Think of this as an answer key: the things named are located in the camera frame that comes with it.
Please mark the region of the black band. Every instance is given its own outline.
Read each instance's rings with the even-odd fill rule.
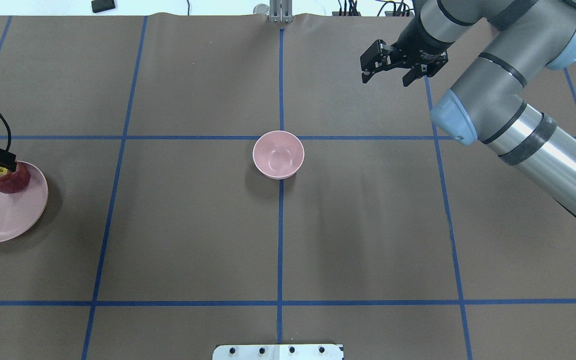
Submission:
[[[465,22],[465,21],[461,21],[458,18],[455,18],[455,16],[452,16],[452,14],[450,14],[450,12],[448,12],[448,10],[446,10],[446,7],[444,7],[444,4],[442,4],[442,0],[437,0],[437,5],[439,5],[439,10],[441,10],[441,13],[443,14],[443,16],[445,16],[446,18],[448,18],[448,20],[452,21],[453,23],[457,24],[457,25],[461,25],[462,27],[472,27],[473,25],[475,25],[475,22]]]
[[[526,78],[522,75],[521,72],[519,72],[511,64],[505,62],[504,60],[500,59],[499,57],[496,57],[495,55],[490,54],[489,52],[482,52],[479,54],[479,57],[486,59],[486,60],[490,60],[491,62],[497,64],[498,66],[501,66],[501,68],[503,68],[503,70],[508,71],[508,73],[510,73],[510,75],[514,76],[514,78],[517,79],[521,83],[522,87],[525,88],[526,85],[528,85],[528,80],[526,80]]]
[[[497,30],[502,32],[519,20],[524,14],[528,12],[539,0],[514,0],[508,7],[503,9],[494,18],[488,22]]]
[[[510,120],[508,120],[508,122],[506,122],[505,125],[501,129],[499,129],[498,132],[495,132],[493,136],[490,136],[489,138],[485,139],[484,141],[482,141],[482,143],[484,145],[488,145],[493,141],[496,141],[498,137],[500,137],[503,133],[505,133],[506,130],[510,129],[510,127],[515,123],[515,121],[517,121],[517,119],[519,119],[519,117],[522,116],[524,110],[526,110],[526,107],[528,107],[526,101],[522,102],[521,106],[519,107],[517,112],[515,112],[514,115],[510,118]]]
[[[399,35],[394,46],[406,55],[412,64],[430,64],[452,44],[432,37],[424,28],[421,17],[415,16]]]
[[[550,116],[546,114],[542,115],[539,125],[535,127],[530,136],[526,137],[524,141],[510,150],[510,152],[499,155],[499,158],[503,160],[503,162],[509,166],[521,164],[526,159],[532,157],[537,150],[541,149],[542,146],[551,139],[555,130],[557,130],[557,123]]]

